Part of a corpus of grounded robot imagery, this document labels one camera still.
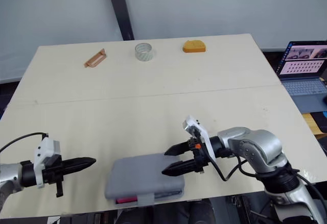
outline brown handle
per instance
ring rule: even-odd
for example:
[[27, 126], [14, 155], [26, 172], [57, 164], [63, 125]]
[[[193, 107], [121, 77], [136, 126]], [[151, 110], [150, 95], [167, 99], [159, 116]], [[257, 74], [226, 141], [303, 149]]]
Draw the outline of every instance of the brown handle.
[[98, 53], [96, 53], [93, 57], [91, 57], [87, 62], [84, 63], [84, 67], [96, 67], [100, 62], [106, 59], [107, 54], [105, 50], [102, 49]]

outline laptop screen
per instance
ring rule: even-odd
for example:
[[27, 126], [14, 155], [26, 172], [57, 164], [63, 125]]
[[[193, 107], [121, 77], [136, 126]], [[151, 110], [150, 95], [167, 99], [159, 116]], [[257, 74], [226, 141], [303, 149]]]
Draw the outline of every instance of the laptop screen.
[[279, 78], [315, 78], [327, 67], [327, 41], [292, 41], [276, 73]]

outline laptop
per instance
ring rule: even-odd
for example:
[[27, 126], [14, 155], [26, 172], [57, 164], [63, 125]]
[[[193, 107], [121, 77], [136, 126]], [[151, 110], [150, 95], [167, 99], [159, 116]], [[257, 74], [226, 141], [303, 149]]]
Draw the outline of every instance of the laptop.
[[327, 88], [319, 79], [327, 67], [327, 41], [291, 41], [276, 73], [301, 113], [327, 111]]

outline white wall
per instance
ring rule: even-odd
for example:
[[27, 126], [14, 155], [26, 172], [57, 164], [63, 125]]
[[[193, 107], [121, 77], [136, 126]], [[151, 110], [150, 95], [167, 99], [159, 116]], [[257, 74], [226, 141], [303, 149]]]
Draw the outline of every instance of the white wall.
[[22, 77], [39, 45], [117, 40], [110, 0], [0, 0], [0, 82]]
[[327, 39], [327, 0], [127, 0], [136, 39], [251, 33], [261, 48]]

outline black pole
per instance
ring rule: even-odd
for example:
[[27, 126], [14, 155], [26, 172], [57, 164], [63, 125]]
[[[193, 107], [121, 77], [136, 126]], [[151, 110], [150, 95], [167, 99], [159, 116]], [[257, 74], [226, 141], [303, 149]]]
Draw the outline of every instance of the black pole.
[[134, 40], [131, 22], [125, 0], [111, 0], [123, 40]]

